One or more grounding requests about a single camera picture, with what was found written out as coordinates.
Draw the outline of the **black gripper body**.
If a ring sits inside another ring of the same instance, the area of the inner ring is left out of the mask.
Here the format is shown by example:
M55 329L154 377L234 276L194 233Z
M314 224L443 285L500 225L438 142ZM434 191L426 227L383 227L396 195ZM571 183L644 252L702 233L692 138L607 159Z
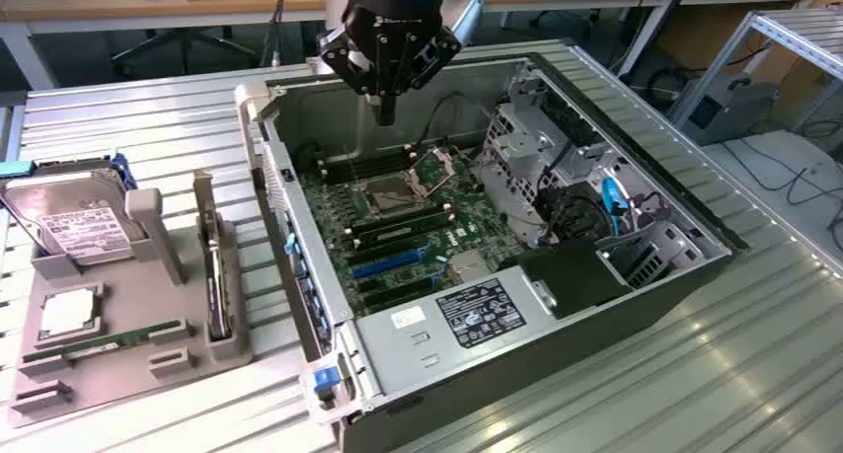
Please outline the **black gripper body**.
M443 0L348 0L343 16L346 31L376 68L380 93L386 96L398 68L407 35L426 44L443 24Z

